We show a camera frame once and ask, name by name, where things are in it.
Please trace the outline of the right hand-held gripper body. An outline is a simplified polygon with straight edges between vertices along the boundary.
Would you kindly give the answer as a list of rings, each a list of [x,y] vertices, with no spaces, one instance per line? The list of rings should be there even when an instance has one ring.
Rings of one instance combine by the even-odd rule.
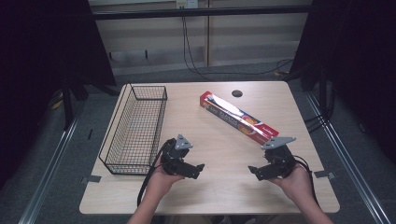
[[[296,164],[296,160],[291,154],[288,143],[295,141],[295,137],[271,137],[262,145],[264,158],[269,162],[268,170],[265,173],[275,174],[276,177],[287,177]]]

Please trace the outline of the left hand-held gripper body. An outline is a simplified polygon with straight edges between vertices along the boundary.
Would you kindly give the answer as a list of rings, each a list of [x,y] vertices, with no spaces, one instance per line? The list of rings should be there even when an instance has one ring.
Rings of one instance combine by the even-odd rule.
[[[177,138],[168,139],[162,146],[161,164],[163,170],[169,175],[187,176],[194,173],[194,166],[184,162],[184,158],[191,148],[192,143],[182,134],[179,134]]]

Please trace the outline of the person's left hand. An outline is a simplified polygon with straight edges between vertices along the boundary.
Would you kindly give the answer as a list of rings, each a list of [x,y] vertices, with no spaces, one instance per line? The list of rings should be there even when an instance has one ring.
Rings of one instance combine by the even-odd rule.
[[[160,160],[157,160],[154,166],[154,172],[148,181],[146,193],[160,194],[164,197],[172,186],[177,182],[184,179],[182,175],[169,175],[163,170]]]

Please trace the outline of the person's right hand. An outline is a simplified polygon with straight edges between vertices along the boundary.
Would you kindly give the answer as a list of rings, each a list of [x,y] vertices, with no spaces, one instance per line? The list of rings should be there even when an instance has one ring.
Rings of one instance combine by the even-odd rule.
[[[313,198],[311,183],[307,171],[297,164],[287,177],[276,177],[270,182],[279,186],[294,203],[301,203]]]

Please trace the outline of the grey tape piece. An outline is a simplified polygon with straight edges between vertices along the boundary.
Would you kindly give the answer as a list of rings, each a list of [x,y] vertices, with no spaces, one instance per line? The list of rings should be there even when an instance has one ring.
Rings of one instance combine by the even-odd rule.
[[[89,182],[93,182],[93,183],[99,183],[101,180],[101,176],[98,175],[89,175],[89,176],[83,176],[80,179],[80,183],[82,184],[88,184]]]
[[[316,178],[328,177],[329,180],[336,178],[334,173],[326,171],[316,171],[314,172],[314,175]]]

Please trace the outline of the red long foil box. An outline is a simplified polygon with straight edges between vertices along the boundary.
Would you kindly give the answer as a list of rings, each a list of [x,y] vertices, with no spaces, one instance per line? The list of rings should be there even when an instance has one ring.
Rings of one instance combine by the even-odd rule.
[[[200,96],[200,106],[260,145],[278,136],[277,130],[211,91],[206,91]]]

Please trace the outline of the black metal stand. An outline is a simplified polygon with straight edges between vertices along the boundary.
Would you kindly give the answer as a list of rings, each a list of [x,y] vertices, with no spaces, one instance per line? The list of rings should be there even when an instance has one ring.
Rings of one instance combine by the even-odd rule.
[[[62,94],[65,115],[64,130],[66,131],[74,120],[71,95],[74,95],[78,101],[85,101],[89,94],[81,82],[68,82],[66,80],[62,85]]]

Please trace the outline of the dark curtain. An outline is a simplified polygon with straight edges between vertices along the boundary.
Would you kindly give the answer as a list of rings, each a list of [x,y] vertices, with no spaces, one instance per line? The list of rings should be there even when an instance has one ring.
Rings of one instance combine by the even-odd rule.
[[[396,163],[396,0],[312,0],[290,69],[330,80]]]
[[[116,84],[88,0],[0,0],[0,189],[27,153],[50,97]]]

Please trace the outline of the black horizontal metal bar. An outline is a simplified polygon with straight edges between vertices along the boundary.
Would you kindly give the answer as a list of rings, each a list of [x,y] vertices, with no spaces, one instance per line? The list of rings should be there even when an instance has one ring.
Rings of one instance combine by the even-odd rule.
[[[186,18],[202,16],[233,16],[233,15],[257,15],[257,14],[291,14],[307,13],[314,8],[311,6],[279,6],[279,7],[216,7],[216,8],[192,8],[192,9],[164,9],[145,11],[120,11],[120,12],[97,12],[92,14],[96,21],[102,20],[134,20],[154,18]]]

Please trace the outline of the metal floor rail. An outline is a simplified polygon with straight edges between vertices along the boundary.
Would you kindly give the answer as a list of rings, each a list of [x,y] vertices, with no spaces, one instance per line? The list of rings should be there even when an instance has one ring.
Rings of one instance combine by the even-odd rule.
[[[370,214],[375,220],[376,224],[391,224],[391,218],[387,214],[385,207],[378,200],[375,193],[372,191],[371,187],[368,185],[367,181],[364,179],[361,171],[357,167],[356,163],[353,161],[346,146],[342,142],[338,133],[332,126],[332,123],[323,117],[323,114],[319,111],[319,102],[315,95],[311,92],[306,94],[307,101],[311,105],[314,113],[318,116],[320,127],[326,133],[328,139],[332,143],[336,154],[340,158],[341,163],[343,163],[346,171],[351,178],[355,188],[360,194],[363,202],[368,208]]]
[[[63,131],[62,137],[55,148],[55,151],[49,161],[49,165],[43,174],[34,195],[24,209],[18,224],[35,224],[36,218],[40,212],[43,202],[50,190],[51,182],[56,175],[64,153],[74,135],[78,126],[78,117],[72,119],[69,126]]]

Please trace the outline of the white wall socket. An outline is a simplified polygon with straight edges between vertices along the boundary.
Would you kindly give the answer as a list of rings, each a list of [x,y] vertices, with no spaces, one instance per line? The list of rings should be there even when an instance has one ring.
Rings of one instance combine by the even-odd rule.
[[[176,0],[177,8],[198,8],[198,0]]]

